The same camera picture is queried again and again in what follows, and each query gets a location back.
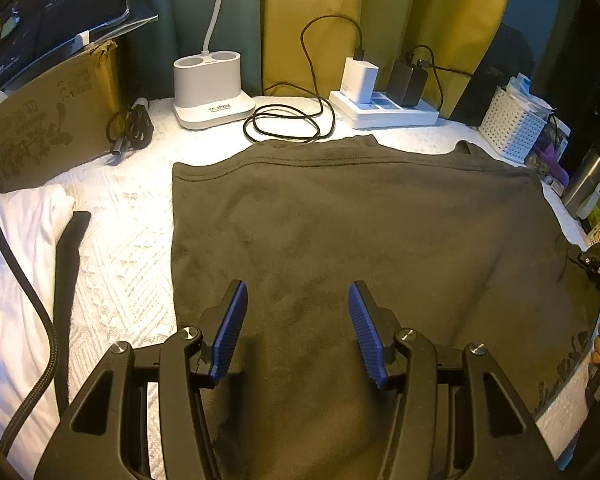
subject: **coiled black cable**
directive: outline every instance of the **coiled black cable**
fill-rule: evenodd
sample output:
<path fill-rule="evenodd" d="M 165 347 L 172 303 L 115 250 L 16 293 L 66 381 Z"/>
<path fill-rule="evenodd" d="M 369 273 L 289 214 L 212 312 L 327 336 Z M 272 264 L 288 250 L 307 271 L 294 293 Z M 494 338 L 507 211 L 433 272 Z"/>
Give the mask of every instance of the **coiled black cable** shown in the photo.
<path fill-rule="evenodd" d="M 0 252 L 2 253 L 4 261 L 7 263 L 11 269 L 11 272 L 18 281 L 18 284 L 21 286 L 25 295 L 27 298 L 29 298 L 29 301 L 33 305 L 33 308 L 35 309 L 40 321 L 42 322 L 42 325 L 45 328 L 46 336 L 49 339 L 49 361 L 46 364 L 46 368 L 36 384 L 34 384 L 27 397 L 25 397 L 22 404 L 11 417 L 11 420 L 7 424 L 7 427 L 0 438 L 0 451 L 4 456 L 7 456 L 11 446 L 13 445 L 13 441 L 20 431 L 20 428 L 27 420 L 27 417 L 31 414 L 35 405 L 42 398 L 42 395 L 45 393 L 46 389 L 49 387 L 51 381 L 53 381 L 54 376 L 56 375 L 56 370 L 58 370 L 58 337 L 56 336 L 56 329 L 54 328 L 53 323 L 46 312 L 45 306 L 40 301 L 38 294 L 22 271 L 20 264 L 9 247 L 9 243 L 4 237 L 1 227 Z"/>
<path fill-rule="evenodd" d="M 151 143 L 154 136 L 154 124 L 151 122 L 151 117 L 149 117 L 149 111 L 146 106 L 138 101 L 147 103 L 144 98 L 138 99 L 132 108 L 119 110 L 109 118 L 105 127 L 105 135 L 111 144 L 115 144 L 118 140 L 111 137 L 111 125 L 122 114 L 127 114 L 127 116 L 125 119 L 125 129 L 120 134 L 120 137 L 125 137 L 134 150 L 142 150 Z"/>
<path fill-rule="evenodd" d="M 358 22 L 356 22 L 356 20 L 354 20 L 350 16 L 346 16 L 344 14 L 325 14 L 324 16 L 319 16 L 318 18 L 312 19 L 309 23 L 307 23 L 304 26 L 304 28 L 300 32 L 300 45 L 302 46 L 302 51 L 304 52 L 304 56 L 306 57 L 307 63 L 309 64 L 309 70 L 311 71 L 311 79 L 312 79 L 312 83 L 314 84 L 314 91 L 308 90 L 306 88 L 298 86 L 294 83 L 290 83 L 288 81 L 280 81 L 278 83 L 274 83 L 273 85 L 266 87 L 262 92 L 263 93 L 267 92 L 278 86 L 289 86 L 291 88 L 295 88 L 299 91 L 305 92 L 305 93 L 315 97 L 316 99 L 318 99 L 318 104 L 320 105 L 320 110 L 313 114 L 307 114 L 306 112 L 300 110 L 299 108 L 295 108 L 294 106 L 285 105 L 285 104 L 267 104 L 267 105 L 259 106 L 253 111 L 253 114 L 251 114 L 242 123 L 242 132 L 244 133 L 244 136 L 247 137 L 247 139 L 249 139 L 251 142 L 258 142 L 258 141 L 256 139 L 254 139 L 248 132 L 247 127 L 249 126 L 249 124 L 252 124 L 253 129 L 256 132 L 258 132 L 259 134 L 267 136 L 267 137 L 273 137 L 275 139 L 293 140 L 293 141 L 299 141 L 299 142 L 313 142 L 314 140 L 327 139 L 333 135 L 333 132 L 336 129 L 336 115 L 335 115 L 335 112 L 333 111 L 333 106 L 331 106 L 331 103 L 328 101 L 328 99 L 324 99 L 323 97 L 320 97 L 320 94 L 318 92 L 318 83 L 315 78 L 314 64 L 311 60 L 311 56 L 309 56 L 308 50 L 306 49 L 306 45 L 304 44 L 304 34 L 307 32 L 307 29 L 309 29 L 309 27 L 311 27 L 315 22 L 318 22 L 325 18 L 337 18 L 340 20 L 346 20 L 350 23 L 353 23 L 353 25 L 355 25 L 356 30 L 358 32 L 358 48 L 356 49 L 356 55 L 362 56 L 362 54 L 359 54 L 359 52 L 362 52 L 362 49 L 363 49 L 362 30 L 360 29 L 360 25 L 358 24 Z M 318 126 L 318 123 L 315 121 L 315 118 L 321 116 L 324 112 L 324 105 L 322 104 L 323 102 L 327 105 L 327 107 L 329 108 L 329 110 L 331 112 L 331 127 L 329 128 L 329 131 L 326 132 L 325 134 L 322 133 L 322 131 L 320 130 L 320 126 Z M 292 112 L 296 113 L 297 115 L 280 114 L 280 113 L 275 112 L 275 110 L 280 110 L 280 109 L 291 110 Z M 275 132 L 268 132 L 267 130 L 263 130 L 257 123 L 257 119 L 267 118 L 267 117 L 268 118 L 277 118 L 277 119 L 296 119 L 296 120 L 300 119 L 300 120 L 306 121 L 309 124 L 311 124 L 311 126 L 313 126 L 315 129 L 315 133 L 312 136 L 307 137 L 307 136 L 290 136 L 287 134 L 277 134 Z"/>

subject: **white textured bedsheet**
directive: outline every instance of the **white textured bedsheet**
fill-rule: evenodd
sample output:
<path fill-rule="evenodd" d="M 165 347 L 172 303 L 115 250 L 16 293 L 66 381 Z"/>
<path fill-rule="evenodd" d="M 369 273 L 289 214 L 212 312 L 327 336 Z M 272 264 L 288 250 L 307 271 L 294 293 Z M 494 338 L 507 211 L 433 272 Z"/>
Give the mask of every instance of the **white textured bedsheet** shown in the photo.
<path fill-rule="evenodd" d="M 285 102 L 307 111 L 317 109 L 304 98 L 257 98 L 258 105 Z M 76 210 L 92 213 L 80 247 L 70 336 L 70 399 L 84 383 L 107 348 L 117 340 L 133 346 L 164 341 L 176 328 L 173 309 L 170 251 L 173 236 L 171 167 L 174 162 L 204 166 L 229 158 L 250 143 L 242 122 L 200 132 L 182 129 L 173 115 L 173 100 L 151 102 L 154 139 L 147 149 L 127 153 L 122 161 L 107 155 L 63 173 L 51 182 L 62 184 L 76 199 Z M 326 112 L 318 118 L 325 130 Z M 273 131 L 311 134 L 302 121 L 267 119 Z M 498 156 L 478 131 L 464 124 L 438 120 L 424 128 L 353 130 L 338 120 L 333 139 L 373 133 L 385 146 L 407 152 L 450 152 L 461 139 Z M 568 215 L 560 199 L 547 186 L 544 195 L 552 206 L 566 238 L 585 247 L 584 232 Z M 554 457 L 572 440 L 587 415 L 584 388 L 587 357 L 570 382 L 538 420 Z M 165 478 L 160 448 L 157 385 L 149 388 L 148 435 L 152 476 Z"/>

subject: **metal screw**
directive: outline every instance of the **metal screw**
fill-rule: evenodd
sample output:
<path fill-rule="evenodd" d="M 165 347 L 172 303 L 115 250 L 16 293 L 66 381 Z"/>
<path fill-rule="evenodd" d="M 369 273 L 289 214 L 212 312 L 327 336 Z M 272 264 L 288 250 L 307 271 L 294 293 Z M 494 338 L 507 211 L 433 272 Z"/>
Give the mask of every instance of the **metal screw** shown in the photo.
<path fill-rule="evenodd" d="M 122 354 L 123 352 L 126 352 L 129 349 L 129 346 L 129 343 L 127 343 L 126 341 L 116 341 L 115 343 L 113 343 L 113 345 L 109 347 L 109 351 L 112 354 Z"/>
<path fill-rule="evenodd" d="M 198 329 L 193 326 L 186 326 L 178 330 L 178 336 L 182 339 L 193 339 L 198 336 Z"/>
<path fill-rule="evenodd" d="M 469 351 L 473 355 L 485 355 L 487 353 L 482 343 L 469 343 Z"/>
<path fill-rule="evenodd" d="M 398 332 L 398 339 L 400 341 L 413 341 L 416 339 L 416 331 L 411 328 L 403 328 Z"/>

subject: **white pillow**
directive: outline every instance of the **white pillow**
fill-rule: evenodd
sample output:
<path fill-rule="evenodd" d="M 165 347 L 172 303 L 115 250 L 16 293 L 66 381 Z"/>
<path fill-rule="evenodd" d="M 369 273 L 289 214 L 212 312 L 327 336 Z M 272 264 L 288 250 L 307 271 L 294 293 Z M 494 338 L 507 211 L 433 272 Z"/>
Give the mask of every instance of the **white pillow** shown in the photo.
<path fill-rule="evenodd" d="M 56 243 L 69 223 L 75 200 L 62 186 L 0 194 L 0 225 L 25 275 L 53 319 Z M 49 358 L 42 322 L 0 254 L 0 437 Z M 33 478 L 58 425 L 52 385 L 24 423 L 8 460 L 24 479 Z"/>

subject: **yellow curtain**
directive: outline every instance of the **yellow curtain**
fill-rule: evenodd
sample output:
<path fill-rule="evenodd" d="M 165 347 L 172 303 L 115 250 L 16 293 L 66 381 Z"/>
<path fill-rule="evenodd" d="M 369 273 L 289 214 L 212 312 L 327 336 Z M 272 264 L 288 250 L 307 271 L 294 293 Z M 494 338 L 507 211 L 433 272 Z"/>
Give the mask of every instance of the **yellow curtain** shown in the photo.
<path fill-rule="evenodd" d="M 402 41 L 413 0 L 362 0 L 360 25 L 365 37 L 365 59 L 380 70 L 376 89 L 384 90 Z"/>
<path fill-rule="evenodd" d="M 439 66 L 473 72 L 491 44 L 509 0 L 414 0 L 409 15 L 404 51 L 428 44 Z M 429 59 L 426 51 L 417 52 Z M 443 117 L 453 111 L 468 82 L 465 76 L 441 72 L 445 103 Z M 424 98 L 440 102 L 438 86 L 430 73 Z"/>
<path fill-rule="evenodd" d="M 322 14 L 346 14 L 360 20 L 361 0 L 262 0 L 262 79 L 264 88 L 280 80 L 313 89 L 309 66 L 300 47 L 302 28 Z M 357 36 L 344 20 L 321 20 L 305 35 L 314 62 L 318 90 L 328 96 L 340 88 L 344 60 L 351 56 Z M 305 95 L 290 88 L 273 94 Z"/>
<path fill-rule="evenodd" d="M 473 72 L 496 33 L 508 0 L 262 0 L 262 59 L 264 87 L 280 80 L 312 88 L 299 34 L 321 14 L 347 14 L 360 20 L 366 59 L 380 67 L 376 88 L 386 86 L 391 66 L 414 44 L 426 43 L 436 62 Z M 340 87 L 344 59 L 351 56 L 356 31 L 343 20 L 322 20 L 306 34 L 320 94 Z M 427 58 L 426 51 L 419 55 Z M 448 117 L 468 79 L 440 73 Z M 289 88 L 276 94 L 299 94 Z M 439 103 L 438 87 L 429 75 L 425 99 Z"/>

